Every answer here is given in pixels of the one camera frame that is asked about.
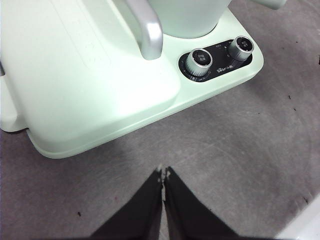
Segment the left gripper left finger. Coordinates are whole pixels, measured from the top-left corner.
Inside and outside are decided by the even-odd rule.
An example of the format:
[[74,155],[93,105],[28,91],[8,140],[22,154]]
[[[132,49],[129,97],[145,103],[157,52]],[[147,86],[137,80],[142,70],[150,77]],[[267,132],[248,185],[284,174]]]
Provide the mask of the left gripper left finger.
[[162,217],[162,168],[157,167],[132,198],[92,235],[100,240],[158,240]]

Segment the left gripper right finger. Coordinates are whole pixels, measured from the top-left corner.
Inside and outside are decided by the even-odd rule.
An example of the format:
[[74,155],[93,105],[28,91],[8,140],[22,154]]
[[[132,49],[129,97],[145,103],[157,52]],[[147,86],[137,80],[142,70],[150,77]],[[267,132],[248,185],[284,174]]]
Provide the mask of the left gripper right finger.
[[164,188],[171,240],[233,240],[239,237],[198,200],[171,166],[165,169]]

